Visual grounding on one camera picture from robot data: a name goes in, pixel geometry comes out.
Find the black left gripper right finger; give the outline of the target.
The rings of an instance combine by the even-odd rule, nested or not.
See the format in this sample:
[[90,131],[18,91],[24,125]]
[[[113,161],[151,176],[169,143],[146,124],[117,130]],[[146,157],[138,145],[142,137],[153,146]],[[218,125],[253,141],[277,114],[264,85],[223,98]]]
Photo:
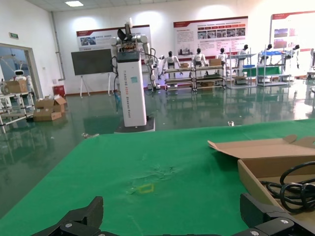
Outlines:
[[248,193],[240,195],[240,214],[248,229],[237,236],[313,236],[314,226],[295,219],[281,207],[260,203]]

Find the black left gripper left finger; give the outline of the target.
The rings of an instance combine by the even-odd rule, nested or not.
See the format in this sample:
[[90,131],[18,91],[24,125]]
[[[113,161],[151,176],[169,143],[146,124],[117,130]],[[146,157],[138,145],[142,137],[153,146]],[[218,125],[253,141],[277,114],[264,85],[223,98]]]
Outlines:
[[86,207],[70,210],[58,223],[36,236],[99,236],[103,220],[103,198],[96,196]]

